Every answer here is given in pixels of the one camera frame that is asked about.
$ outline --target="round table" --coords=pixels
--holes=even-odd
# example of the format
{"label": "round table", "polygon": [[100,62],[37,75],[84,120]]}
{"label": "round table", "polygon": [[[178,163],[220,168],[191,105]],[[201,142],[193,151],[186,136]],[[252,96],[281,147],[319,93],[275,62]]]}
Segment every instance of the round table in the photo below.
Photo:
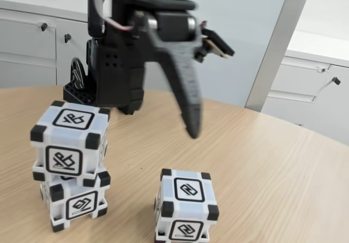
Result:
{"label": "round table", "polygon": [[211,242],[349,242],[349,147],[300,126],[204,102],[201,137],[185,132],[170,93],[140,111],[112,110],[108,213],[51,230],[32,177],[29,132],[62,87],[0,90],[0,242],[153,242],[162,168],[209,172],[220,217]]}

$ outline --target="white cube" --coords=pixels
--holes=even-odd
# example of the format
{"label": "white cube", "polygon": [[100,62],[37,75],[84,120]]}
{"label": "white cube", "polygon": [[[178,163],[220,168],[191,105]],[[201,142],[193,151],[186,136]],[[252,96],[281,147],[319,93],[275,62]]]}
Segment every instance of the white cube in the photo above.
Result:
{"label": "white cube", "polygon": [[110,175],[103,163],[98,168],[94,187],[81,187],[75,178],[55,176],[40,184],[41,196],[50,209],[54,232],[70,227],[70,221],[91,214],[92,218],[107,213],[105,190],[110,188]]}
{"label": "white cube", "polygon": [[163,169],[155,198],[155,243],[208,243],[219,216],[209,173]]}
{"label": "white cube", "polygon": [[105,108],[53,102],[31,130],[31,145],[37,148],[34,180],[63,175],[93,187],[106,153],[109,117]]}

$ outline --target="white wall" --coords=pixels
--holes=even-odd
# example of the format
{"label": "white wall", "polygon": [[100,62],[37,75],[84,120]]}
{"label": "white wall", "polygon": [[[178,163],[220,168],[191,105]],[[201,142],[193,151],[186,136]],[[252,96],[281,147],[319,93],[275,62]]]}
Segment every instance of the white wall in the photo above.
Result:
{"label": "white wall", "polygon": [[307,0],[296,29],[349,40],[349,0]]}
{"label": "white wall", "polygon": [[[200,20],[236,51],[229,60],[210,55],[196,63],[206,98],[244,107],[285,0],[195,0]],[[166,89],[162,72],[149,66],[146,86]]]}

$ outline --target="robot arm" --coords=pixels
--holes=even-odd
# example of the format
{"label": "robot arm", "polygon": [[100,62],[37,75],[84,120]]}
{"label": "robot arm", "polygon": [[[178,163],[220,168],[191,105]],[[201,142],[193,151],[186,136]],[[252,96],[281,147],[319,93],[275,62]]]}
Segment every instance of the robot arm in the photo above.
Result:
{"label": "robot arm", "polygon": [[[196,4],[187,0],[113,0],[111,17],[113,22],[105,23],[104,32],[103,18],[96,9],[95,0],[89,0],[88,4],[88,30],[93,37],[87,51],[87,61],[90,61],[87,76],[89,80],[86,84],[79,82],[79,86],[86,88],[97,86],[96,92],[98,92],[101,89],[98,86],[116,85],[112,79],[111,83],[101,82],[103,77],[98,76],[106,69],[110,73],[110,68],[103,68],[105,61],[99,58],[98,52],[101,49],[114,50],[124,64],[122,72],[118,69],[117,74],[116,71],[113,74],[120,75],[117,77],[118,85],[123,85],[124,81],[133,77],[129,71],[135,66],[127,67],[131,62],[130,59],[137,60],[138,64],[158,62],[182,111],[182,118],[189,135],[197,138],[201,127],[201,94],[193,59],[203,62],[209,53],[225,57],[232,56],[234,51],[214,31],[208,30],[204,23],[201,26],[197,24],[196,19],[189,13],[195,9]],[[114,23],[120,26],[132,26],[132,29],[120,30]],[[72,81],[84,78],[83,75],[76,78],[75,75],[80,74],[72,69]],[[123,101],[114,100],[109,102],[109,105],[125,106],[128,100],[126,97],[132,96],[132,91],[123,87],[118,88],[119,93],[116,95],[123,95]],[[104,96],[103,100],[106,100],[107,94],[101,92],[95,96],[97,101],[102,100],[98,99],[98,96]]]}

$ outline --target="cable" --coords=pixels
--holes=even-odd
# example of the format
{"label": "cable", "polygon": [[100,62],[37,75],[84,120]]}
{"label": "cable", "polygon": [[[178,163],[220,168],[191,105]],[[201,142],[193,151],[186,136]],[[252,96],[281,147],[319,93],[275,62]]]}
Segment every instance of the cable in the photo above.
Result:
{"label": "cable", "polygon": [[128,32],[133,29],[133,26],[123,26],[120,23],[116,22],[115,20],[105,17],[103,13],[103,2],[104,0],[94,0],[94,5],[96,8],[96,11],[98,15],[107,23],[109,23],[114,28],[119,29],[120,31]]}

